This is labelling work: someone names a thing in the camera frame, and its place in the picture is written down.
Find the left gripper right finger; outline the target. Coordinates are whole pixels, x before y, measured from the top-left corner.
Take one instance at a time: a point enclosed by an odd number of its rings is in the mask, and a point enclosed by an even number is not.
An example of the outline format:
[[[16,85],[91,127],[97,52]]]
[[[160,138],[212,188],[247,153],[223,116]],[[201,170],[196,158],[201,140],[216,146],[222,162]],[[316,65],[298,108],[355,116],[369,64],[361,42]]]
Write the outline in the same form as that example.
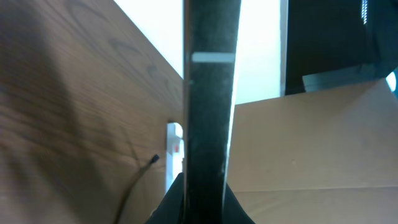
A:
[[[254,224],[243,210],[229,185],[226,185],[225,188],[223,224]]]

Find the Samsung Galaxy smartphone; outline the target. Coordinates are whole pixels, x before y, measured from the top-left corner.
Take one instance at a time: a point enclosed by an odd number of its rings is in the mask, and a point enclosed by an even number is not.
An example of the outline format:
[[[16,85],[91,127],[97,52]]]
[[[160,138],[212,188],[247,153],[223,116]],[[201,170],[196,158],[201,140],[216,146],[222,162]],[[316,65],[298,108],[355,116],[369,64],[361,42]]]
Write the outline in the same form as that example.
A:
[[[240,0],[183,3],[182,223],[223,221],[240,9]]]

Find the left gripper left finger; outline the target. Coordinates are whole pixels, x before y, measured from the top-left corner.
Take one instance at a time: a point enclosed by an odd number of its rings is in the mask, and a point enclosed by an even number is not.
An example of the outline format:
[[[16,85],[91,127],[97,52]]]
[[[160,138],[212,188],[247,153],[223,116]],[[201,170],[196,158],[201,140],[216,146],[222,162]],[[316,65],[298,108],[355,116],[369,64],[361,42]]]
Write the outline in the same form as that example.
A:
[[[146,224],[178,224],[184,196],[184,174],[181,172],[170,186]]]

